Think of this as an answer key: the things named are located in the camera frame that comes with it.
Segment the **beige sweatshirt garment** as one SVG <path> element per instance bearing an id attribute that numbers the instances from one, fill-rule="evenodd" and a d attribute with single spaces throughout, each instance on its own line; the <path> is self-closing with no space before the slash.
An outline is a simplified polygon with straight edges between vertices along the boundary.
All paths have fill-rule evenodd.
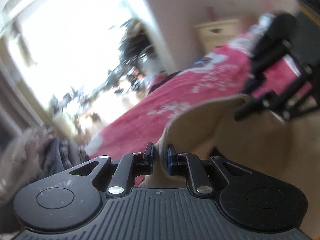
<path id="1" fill-rule="evenodd" d="M 172 116 L 156 143 L 153 173 L 141 187 L 182 187 L 182 177 L 165 169 L 165 147 L 207 159 L 217 148 L 227 159 L 301 189 L 308 199 L 302 230 L 319 236 L 319 112 L 285 121 L 265 111 L 236 121 L 235 111 L 249 102 L 236 95 L 209 100 Z"/>

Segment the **stack of folded dark clothes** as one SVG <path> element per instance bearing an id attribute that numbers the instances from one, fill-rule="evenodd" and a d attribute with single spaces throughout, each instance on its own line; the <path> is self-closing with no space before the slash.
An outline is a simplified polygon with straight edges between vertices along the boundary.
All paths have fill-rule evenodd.
<path id="1" fill-rule="evenodd" d="M 1 206 L 26 185 L 88 160 L 82 147 L 60 140 L 53 129 L 27 129 L 1 152 Z"/>

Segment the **cream wooden nightstand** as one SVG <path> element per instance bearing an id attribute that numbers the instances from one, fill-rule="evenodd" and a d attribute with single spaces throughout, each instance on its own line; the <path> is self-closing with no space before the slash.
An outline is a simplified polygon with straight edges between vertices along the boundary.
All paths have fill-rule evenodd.
<path id="1" fill-rule="evenodd" d="M 194 26 L 204 53 L 227 44 L 239 35 L 237 25 L 240 17 L 229 17 L 221 20 L 202 23 Z"/>

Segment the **pink floral bed blanket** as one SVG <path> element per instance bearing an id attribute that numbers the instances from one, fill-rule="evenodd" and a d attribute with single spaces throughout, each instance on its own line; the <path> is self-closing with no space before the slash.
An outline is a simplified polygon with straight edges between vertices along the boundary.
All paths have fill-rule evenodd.
<path id="1" fill-rule="evenodd" d="M 209 100 L 245 95 L 240 89 L 249 71 L 249 45 L 247 36 L 237 38 L 157 88 L 92 139 L 93 156 L 119 159 L 142 151 L 148 142 L 157 143 L 172 116 Z"/>

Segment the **black wheelchair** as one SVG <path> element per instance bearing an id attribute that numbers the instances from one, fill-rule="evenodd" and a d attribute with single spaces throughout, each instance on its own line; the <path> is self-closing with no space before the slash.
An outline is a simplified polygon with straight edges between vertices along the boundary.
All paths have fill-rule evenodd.
<path id="1" fill-rule="evenodd" d="M 108 71 L 106 88 L 120 86 L 120 79 L 124 77 L 135 92 L 147 90 L 146 71 L 140 58 L 145 50 L 152 48 L 145 24 L 138 18 L 131 18 L 121 25 L 124 35 L 119 45 L 119 64 L 114 70 Z"/>

